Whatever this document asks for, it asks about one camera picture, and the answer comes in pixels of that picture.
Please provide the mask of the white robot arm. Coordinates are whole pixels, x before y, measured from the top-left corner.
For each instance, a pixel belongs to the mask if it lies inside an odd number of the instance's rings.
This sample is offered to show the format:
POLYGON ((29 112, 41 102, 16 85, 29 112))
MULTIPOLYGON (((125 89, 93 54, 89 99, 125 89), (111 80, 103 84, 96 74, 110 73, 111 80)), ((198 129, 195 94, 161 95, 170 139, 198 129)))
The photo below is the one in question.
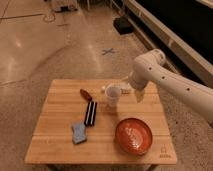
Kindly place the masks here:
POLYGON ((165 54, 160 49, 139 55, 133 61, 129 84, 136 90, 143 90, 149 81, 155 83, 200 114, 213 127, 213 89, 165 69, 165 62, 165 54))

